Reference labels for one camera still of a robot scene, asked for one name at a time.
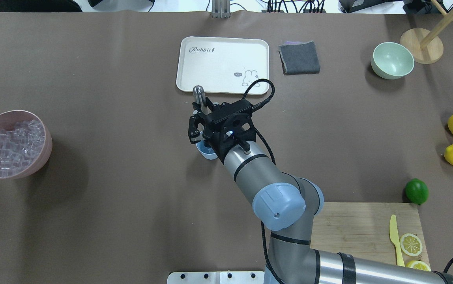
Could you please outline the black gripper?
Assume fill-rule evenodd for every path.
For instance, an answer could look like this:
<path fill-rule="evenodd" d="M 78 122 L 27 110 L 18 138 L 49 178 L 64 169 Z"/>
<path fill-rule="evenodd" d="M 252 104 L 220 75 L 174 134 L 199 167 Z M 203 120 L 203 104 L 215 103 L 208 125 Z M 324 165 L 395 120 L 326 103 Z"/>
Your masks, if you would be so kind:
<path fill-rule="evenodd" d="M 239 99 L 231 104 L 218 104 L 206 97 L 207 115 L 201 112 L 195 101 L 192 106 L 194 111 L 187 130 L 191 144 L 205 139 L 222 163 L 235 146 L 240 146 L 245 153 L 250 153 L 251 146 L 248 142 L 256 141 L 252 122 L 253 104 L 246 99 Z"/>

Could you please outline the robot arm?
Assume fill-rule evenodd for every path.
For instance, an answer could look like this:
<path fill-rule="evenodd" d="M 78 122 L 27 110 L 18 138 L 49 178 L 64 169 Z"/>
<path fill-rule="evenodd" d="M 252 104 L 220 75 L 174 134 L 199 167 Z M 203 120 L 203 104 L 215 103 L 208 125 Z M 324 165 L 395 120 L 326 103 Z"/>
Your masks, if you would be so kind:
<path fill-rule="evenodd" d="M 453 275 L 422 271 L 310 248 L 313 219 L 323 208 L 320 188 L 283 173 L 256 143 L 252 113 L 262 105 L 246 99 L 214 104 L 195 95 L 187 134 L 204 141 L 252 205 L 270 242 L 263 238 L 266 284 L 453 284 Z"/>

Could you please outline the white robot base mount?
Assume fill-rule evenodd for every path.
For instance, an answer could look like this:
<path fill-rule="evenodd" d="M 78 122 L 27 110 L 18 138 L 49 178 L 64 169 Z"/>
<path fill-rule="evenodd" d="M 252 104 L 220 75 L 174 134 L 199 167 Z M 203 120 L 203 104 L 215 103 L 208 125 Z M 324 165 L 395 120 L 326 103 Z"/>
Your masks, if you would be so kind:
<path fill-rule="evenodd" d="M 264 271 L 174 272 L 167 284 L 262 284 Z"/>

